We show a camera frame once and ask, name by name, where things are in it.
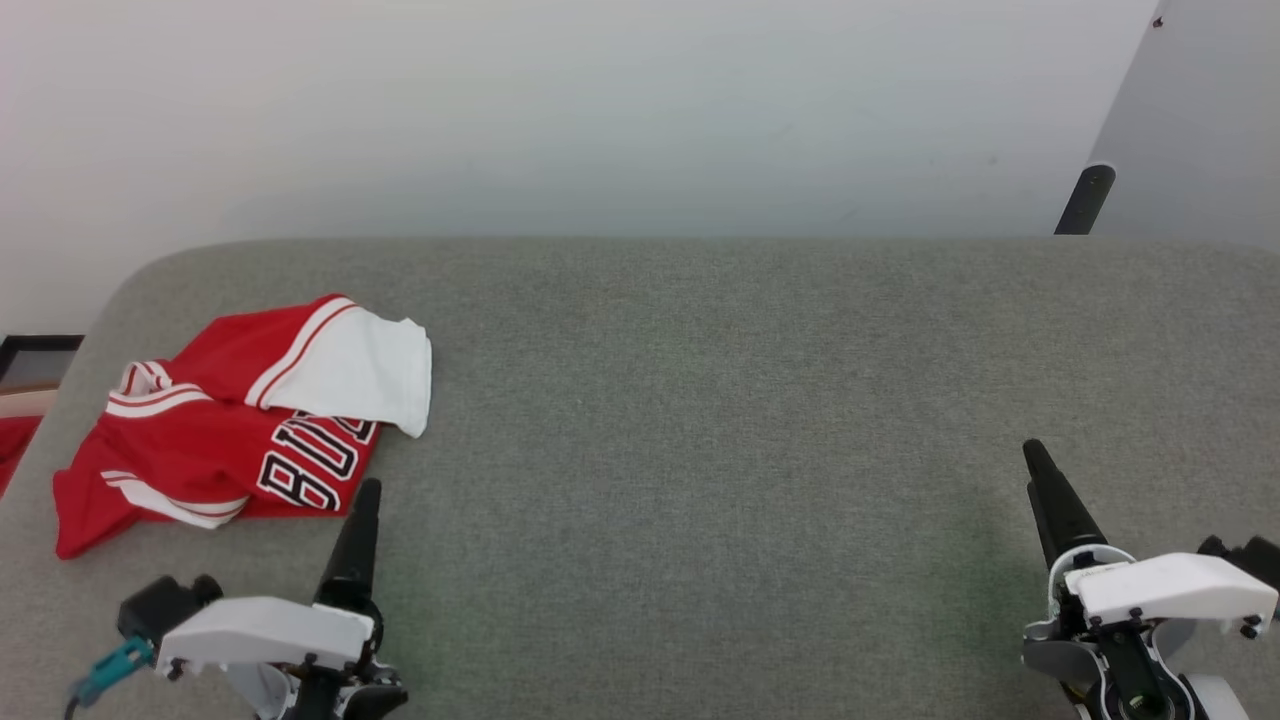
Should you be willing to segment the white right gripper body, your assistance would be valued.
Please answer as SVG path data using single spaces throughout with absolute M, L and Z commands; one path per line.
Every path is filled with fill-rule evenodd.
M 1265 635 L 1277 618 L 1277 569 L 1274 544 L 1140 561 L 1085 544 L 1050 569 L 1048 616 L 1025 628 L 1021 661 L 1055 679 L 1083 719 L 1243 719 L 1225 679 L 1169 661 L 1202 623 Z

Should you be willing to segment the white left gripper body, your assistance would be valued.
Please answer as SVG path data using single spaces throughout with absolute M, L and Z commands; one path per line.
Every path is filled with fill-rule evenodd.
M 256 719 L 385 719 L 408 691 L 378 657 L 383 630 L 370 600 L 218 600 L 163 637 L 156 671 L 175 680 L 219 669 Z

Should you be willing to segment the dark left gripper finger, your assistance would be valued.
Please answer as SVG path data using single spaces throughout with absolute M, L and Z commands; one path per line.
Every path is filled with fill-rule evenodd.
M 372 612 L 381 482 L 365 478 L 358 484 L 337 537 L 315 602 L 349 612 Z

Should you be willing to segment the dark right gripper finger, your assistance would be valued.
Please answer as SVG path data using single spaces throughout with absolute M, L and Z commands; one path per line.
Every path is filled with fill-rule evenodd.
M 1021 451 L 1030 477 L 1027 495 L 1046 565 L 1052 568 L 1064 553 L 1085 544 L 1106 544 L 1097 523 L 1044 445 L 1030 438 Z

